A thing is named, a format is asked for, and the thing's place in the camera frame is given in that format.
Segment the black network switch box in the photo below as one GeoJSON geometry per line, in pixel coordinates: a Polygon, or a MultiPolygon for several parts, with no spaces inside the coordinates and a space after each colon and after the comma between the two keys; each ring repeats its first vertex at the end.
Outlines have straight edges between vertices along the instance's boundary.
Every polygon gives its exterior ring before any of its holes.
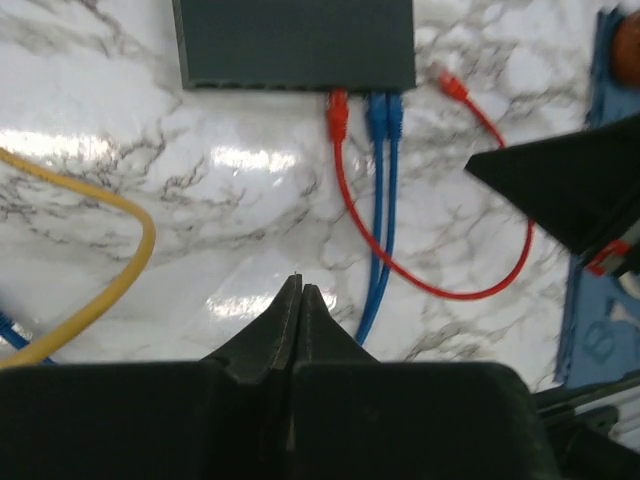
{"type": "Polygon", "coordinates": [[[413,4],[175,1],[186,89],[404,92],[416,85],[413,4]]]}

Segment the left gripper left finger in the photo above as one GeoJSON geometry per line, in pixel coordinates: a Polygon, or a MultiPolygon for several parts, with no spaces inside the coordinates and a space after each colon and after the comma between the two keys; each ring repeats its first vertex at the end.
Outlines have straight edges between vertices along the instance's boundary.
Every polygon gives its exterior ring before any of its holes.
{"type": "Polygon", "coordinates": [[[302,300],[267,309],[203,359],[1,373],[5,479],[280,479],[302,300]]]}

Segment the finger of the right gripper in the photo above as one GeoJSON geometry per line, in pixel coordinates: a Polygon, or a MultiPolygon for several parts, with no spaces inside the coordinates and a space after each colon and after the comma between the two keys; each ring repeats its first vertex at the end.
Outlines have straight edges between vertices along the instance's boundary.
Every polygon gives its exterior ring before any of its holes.
{"type": "Polygon", "coordinates": [[[639,221],[639,116],[473,155],[465,170],[575,255],[639,221]]]}

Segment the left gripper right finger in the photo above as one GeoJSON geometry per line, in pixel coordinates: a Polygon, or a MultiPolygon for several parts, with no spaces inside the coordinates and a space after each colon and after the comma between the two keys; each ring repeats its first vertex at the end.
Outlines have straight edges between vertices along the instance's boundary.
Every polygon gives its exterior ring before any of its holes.
{"type": "Polygon", "coordinates": [[[382,363],[304,288],[292,378],[297,479],[554,479],[536,405],[493,362],[382,363]]]}

